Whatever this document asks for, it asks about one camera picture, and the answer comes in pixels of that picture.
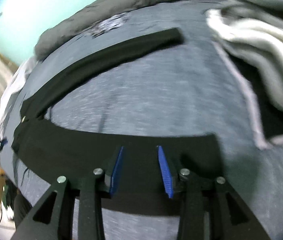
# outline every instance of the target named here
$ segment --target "light green wall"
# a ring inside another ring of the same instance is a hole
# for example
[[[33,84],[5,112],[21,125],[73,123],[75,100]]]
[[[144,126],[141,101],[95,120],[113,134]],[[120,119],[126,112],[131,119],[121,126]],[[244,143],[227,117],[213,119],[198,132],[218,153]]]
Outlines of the light green wall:
[[[40,34],[95,0],[0,0],[0,53],[21,64]]]

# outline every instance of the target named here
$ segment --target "gray bed sheet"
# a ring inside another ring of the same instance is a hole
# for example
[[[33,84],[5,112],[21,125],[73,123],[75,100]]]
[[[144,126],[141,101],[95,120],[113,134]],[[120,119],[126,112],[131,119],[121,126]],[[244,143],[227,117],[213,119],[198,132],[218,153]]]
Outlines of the gray bed sheet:
[[[36,66],[10,114],[5,132],[8,144],[0,156],[3,169],[32,205],[49,184],[28,170],[11,149],[23,100],[59,71],[93,52],[178,27],[184,44],[98,75],[69,93],[46,117],[59,126],[90,132],[147,136],[216,133],[226,178],[271,239],[283,239],[283,145],[261,151],[254,144],[243,92],[213,46],[203,14],[219,2],[185,0],[132,11],[122,27],[95,39],[81,33]],[[178,217],[136,216],[105,209],[103,218],[107,240],[173,240],[179,223]]]

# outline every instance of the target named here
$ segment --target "metal screw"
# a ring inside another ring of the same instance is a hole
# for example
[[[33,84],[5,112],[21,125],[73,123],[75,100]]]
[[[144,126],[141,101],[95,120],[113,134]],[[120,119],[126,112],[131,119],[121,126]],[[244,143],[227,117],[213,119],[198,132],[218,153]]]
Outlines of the metal screw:
[[[58,181],[58,183],[64,183],[66,181],[66,177],[65,176],[59,176],[57,181]]]
[[[216,181],[217,181],[218,184],[225,184],[226,179],[224,177],[218,177],[216,179]]]
[[[180,174],[183,175],[183,176],[188,176],[190,174],[190,170],[189,169],[181,169]]]
[[[101,175],[104,171],[102,170],[102,168],[96,168],[94,169],[94,174],[95,175]]]

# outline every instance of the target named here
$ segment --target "triangular cutout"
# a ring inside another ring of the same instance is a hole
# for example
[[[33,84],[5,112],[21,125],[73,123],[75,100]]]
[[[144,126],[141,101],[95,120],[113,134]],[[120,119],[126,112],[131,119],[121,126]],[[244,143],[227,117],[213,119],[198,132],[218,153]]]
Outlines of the triangular cutout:
[[[244,212],[230,193],[226,194],[226,199],[229,207],[230,221],[232,225],[236,226],[241,223],[247,223],[249,221],[248,217],[244,214]]]
[[[43,203],[43,205],[34,215],[33,217],[34,221],[42,222],[47,225],[50,223],[51,216],[52,216],[52,210],[54,208],[56,197],[57,197],[56,192],[52,192],[49,195],[49,197],[46,199],[46,201]]]

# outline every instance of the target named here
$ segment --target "pant leg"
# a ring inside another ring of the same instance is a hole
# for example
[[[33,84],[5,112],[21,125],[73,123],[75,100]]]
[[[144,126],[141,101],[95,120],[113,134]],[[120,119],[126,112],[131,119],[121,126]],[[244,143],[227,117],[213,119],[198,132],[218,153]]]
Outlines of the pant leg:
[[[17,194],[14,201],[14,220],[16,229],[31,210],[31,204],[24,198],[22,194]]]

